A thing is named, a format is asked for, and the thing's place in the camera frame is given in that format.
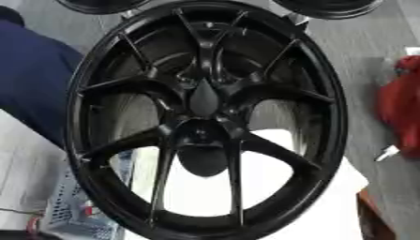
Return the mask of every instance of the red cloth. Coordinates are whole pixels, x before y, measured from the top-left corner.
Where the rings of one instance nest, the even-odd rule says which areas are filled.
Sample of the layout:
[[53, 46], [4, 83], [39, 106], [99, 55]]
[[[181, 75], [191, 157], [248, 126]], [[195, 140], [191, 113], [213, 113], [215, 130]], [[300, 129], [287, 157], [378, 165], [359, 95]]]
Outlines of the red cloth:
[[408, 158], [420, 158], [420, 55], [404, 57], [402, 74], [378, 95], [378, 112], [399, 137], [398, 148]]

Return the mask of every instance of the black alloy wheel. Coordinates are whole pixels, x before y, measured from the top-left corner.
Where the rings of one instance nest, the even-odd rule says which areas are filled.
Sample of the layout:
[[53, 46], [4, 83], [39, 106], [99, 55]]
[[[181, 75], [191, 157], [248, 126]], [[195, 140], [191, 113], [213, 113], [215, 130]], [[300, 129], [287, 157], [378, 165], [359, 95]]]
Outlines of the black alloy wheel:
[[[157, 126], [115, 139], [114, 121], [137, 96], [156, 105]], [[307, 110], [303, 150], [287, 150], [250, 131], [254, 108], [267, 99]], [[241, 3], [176, 2], [122, 22], [84, 58], [68, 92], [66, 148], [78, 182], [110, 218], [150, 239], [243, 240], [279, 230], [323, 193], [346, 137], [345, 98], [320, 48], [279, 16]], [[150, 201], [132, 192], [110, 164], [112, 156], [145, 146], [159, 149]], [[224, 165], [212, 171], [183, 164], [202, 176], [228, 170], [230, 214], [192, 217], [165, 209], [173, 157], [185, 150], [199, 165], [203, 154], [221, 151]], [[240, 171], [245, 151], [293, 169], [285, 186], [248, 209]]]
[[64, 7], [86, 14], [112, 14], [139, 8], [150, 0], [57, 0]]
[[368, 14], [383, 0], [273, 0], [290, 11], [318, 19], [350, 19]]

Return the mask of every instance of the dark blue pants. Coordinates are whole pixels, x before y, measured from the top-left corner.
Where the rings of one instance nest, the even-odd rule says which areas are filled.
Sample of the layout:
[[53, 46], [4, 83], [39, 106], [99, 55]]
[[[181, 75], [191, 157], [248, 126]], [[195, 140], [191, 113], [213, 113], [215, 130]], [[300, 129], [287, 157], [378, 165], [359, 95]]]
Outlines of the dark blue pants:
[[68, 82], [81, 59], [64, 43], [0, 21], [0, 108], [63, 147]]

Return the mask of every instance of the concrete floor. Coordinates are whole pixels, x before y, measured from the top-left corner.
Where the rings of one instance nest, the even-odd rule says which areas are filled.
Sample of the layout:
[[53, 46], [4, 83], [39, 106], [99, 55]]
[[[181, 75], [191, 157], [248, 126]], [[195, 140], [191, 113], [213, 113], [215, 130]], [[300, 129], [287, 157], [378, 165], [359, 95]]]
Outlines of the concrete floor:
[[[258, 3], [270, 8], [268, 1]], [[88, 52], [119, 23], [118, 16], [82, 15], [52, 0], [0, 0], [0, 5], [18, 9], [28, 28], [62, 40], [82, 53]], [[351, 120], [347, 157], [368, 178], [369, 193], [398, 239], [420, 239], [420, 162], [402, 157], [373, 162], [381, 150], [394, 141], [392, 133], [373, 114], [374, 93], [390, 79], [383, 71], [386, 66], [383, 59], [396, 60], [404, 54], [404, 47], [419, 45], [420, 2], [387, 0], [367, 16], [346, 21], [313, 20], [309, 29], [335, 66], [346, 92]], [[5, 121], [0, 124], [1, 129], [16, 128]], [[0, 138], [6, 138], [6, 133], [1, 134]], [[0, 147], [0, 160], [3, 161], [0, 166], [13, 158], [10, 151], [2, 149]]]

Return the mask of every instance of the plastic crate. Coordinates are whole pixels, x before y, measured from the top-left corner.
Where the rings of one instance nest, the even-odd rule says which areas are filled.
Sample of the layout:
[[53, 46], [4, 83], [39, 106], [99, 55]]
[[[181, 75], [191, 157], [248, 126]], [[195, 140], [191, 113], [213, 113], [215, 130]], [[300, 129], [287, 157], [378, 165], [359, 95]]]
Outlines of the plastic crate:
[[[124, 183], [128, 183], [132, 169], [132, 152], [124, 152], [112, 159], [112, 167]], [[40, 229], [64, 239], [114, 240], [118, 224], [99, 212], [91, 217], [83, 213], [89, 199], [78, 185], [71, 169], [66, 167], [49, 200]]]

